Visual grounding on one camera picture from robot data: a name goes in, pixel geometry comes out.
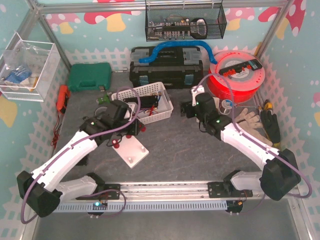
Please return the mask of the white peg base plate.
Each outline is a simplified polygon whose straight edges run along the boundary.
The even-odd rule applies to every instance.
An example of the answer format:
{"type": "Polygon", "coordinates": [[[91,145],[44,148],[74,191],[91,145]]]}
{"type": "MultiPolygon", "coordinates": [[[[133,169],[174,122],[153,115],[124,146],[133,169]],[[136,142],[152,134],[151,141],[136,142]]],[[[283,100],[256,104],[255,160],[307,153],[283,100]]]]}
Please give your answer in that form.
{"type": "Polygon", "coordinates": [[[134,136],[130,139],[122,137],[116,140],[119,142],[119,148],[112,148],[131,169],[149,154],[149,150],[134,136]]]}

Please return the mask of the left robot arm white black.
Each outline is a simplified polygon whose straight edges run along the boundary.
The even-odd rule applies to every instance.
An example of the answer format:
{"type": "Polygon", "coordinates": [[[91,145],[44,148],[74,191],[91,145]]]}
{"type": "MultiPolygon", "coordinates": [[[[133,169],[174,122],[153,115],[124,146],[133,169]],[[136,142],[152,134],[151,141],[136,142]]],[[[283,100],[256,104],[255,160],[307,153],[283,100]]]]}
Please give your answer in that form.
{"type": "Polygon", "coordinates": [[[91,172],[76,180],[63,182],[65,175],[101,144],[108,143],[113,136],[136,136],[144,124],[138,120],[141,100],[138,92],[123,86],[119,92],[131,91],[137,98],[137,108],[129,107],[119,99],[112,100],[106,111],[87,118],[72,139],[52,158],[32,172],[22,171],[17,176],[19,195],[22,199],[20,221],[28,224],[34,217],[25,219],[29,206],[36,217],[47,217],[61,202],[72,199],[102,199],[107,193],[122,194],[119,189],[106,188],[105,182],[91,172]]]}

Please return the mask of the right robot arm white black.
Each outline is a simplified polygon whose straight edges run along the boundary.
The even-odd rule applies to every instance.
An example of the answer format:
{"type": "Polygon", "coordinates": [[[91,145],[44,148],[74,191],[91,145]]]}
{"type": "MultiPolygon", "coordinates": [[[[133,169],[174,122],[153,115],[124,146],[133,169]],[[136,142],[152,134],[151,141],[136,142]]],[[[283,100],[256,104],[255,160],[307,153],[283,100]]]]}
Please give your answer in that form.
{"type": "Polygon", "coordinates": [[[279,150],[258,140],[241,128],[234,116],[220,115],[213,97],[202,85],[207,78],[207,75],[204,76],[198,85],[190,89],[195,117],[203,124],[205,133],[236,148],[260,169],[258,172],[237,172],[230,179],[231,185],[239,191],[263,192],[275,201],[285,195],[309,198],[313,188],[299,170],[294,153],[289,149],[279,150]]]}

